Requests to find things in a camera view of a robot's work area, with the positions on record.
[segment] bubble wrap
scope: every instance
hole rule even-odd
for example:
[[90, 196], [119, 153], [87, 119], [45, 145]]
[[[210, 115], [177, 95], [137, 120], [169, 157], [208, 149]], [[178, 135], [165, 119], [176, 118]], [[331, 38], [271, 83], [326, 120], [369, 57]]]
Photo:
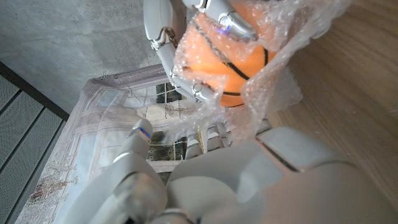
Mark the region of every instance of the bubble wrap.
[[[257, 39], [239, 39], [229, 34], [228, 28], [209, 21], [204, 14], [198, 13], [193, 17], [176, 51], [175, 73], [187, 82], [210, 82], [216, 86], [216, 91], [195, 114], [170, 127], [167, 133], [169, 141], [186, 135], [191, 129], [204, 130], [216, 121], [228, 125], [234, 144], [253, 138], [268, 111], [286, 108], [302, 99], [300, 88], [286, 65], [298, 49], [310, 43], [310, 39], [323, 35], [330, 28], [331, 21], [342, 15], [351, 1], [231, 0], [231, 3], [256, 29]], [[203, 37], [206, 41], [208, 36], [205, 34], [211, 35], [211, 41], [218, 46], [212, 50], [223, 62], [244, 61], [258, 45], [269, 52], [276, 52], [275, 57], [241, 87], [244, 106], [226, 109], [219, 105], [227, 75], [204, 75], [187, 69], [194, 64], [214, 61], [213, 57], [202, 53], [205, 52], [203, 45], [198, 44]]]

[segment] wooden surface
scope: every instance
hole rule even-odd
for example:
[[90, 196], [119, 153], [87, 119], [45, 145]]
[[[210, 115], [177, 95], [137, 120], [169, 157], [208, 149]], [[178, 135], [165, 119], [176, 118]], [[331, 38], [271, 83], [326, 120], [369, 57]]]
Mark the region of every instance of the wooden surface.
[[398, 209], [398, 1], [354, 1], [289, 67], [304, 99], [271, 123], [350, 156]]

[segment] basketball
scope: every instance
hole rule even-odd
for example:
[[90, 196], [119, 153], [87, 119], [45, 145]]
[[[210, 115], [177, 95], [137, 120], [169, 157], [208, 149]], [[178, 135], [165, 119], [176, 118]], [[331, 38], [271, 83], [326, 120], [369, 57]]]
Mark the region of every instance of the basketball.
[[[253, 13], [245, 11], [243, 7], [239, 8], [238, 12], [242, 18], [256, 29], [257, 34], [266, 31], [264, 27], [257, 26]], [[245, 42], [233, 40], [227, 35], [220, 35], [220, 31], [214, 29], [212, 22], [204, 14], [199, 14], [188, 27], [185, 38], [190, 41], [190, 45], [195, 47], [184, 49], [186, 57], [193, 58], [187, 68], [212, 75], [226, 75], [228, 79], [220, 105], [228, 108], [243, 105], [239, 92], [241, 87], [264, 68], [276, 52], [269, 52], [262, 45], [257, 45], [250, 54], [245, 55], [243, 60], [239, 59], [237, 52], [245, 51]], [[206, 84], [215, 85], [213, 81]]]

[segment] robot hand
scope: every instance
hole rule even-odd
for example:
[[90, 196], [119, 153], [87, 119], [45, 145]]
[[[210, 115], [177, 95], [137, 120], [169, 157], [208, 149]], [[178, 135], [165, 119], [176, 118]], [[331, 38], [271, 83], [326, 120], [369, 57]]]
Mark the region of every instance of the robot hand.
[[204, 82], [187, 82], [173, 71], [175, 49], [186, 29], [187, 8], [205, 13], [238, 37], [253, 38], [256, 31], [228, 0], [145, 0], [144, 25], [147, 38], [156, 50], [170, 83], [182, 95], [205, 101], [214, 91]]

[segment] concrete wall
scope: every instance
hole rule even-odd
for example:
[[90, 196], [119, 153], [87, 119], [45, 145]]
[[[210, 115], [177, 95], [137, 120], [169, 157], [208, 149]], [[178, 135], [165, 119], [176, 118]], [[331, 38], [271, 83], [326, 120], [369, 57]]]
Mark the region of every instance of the concrete wall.
[[67, 113], [87, 79], [160, 63], [142, 0], [2, 0], [0, 61]]

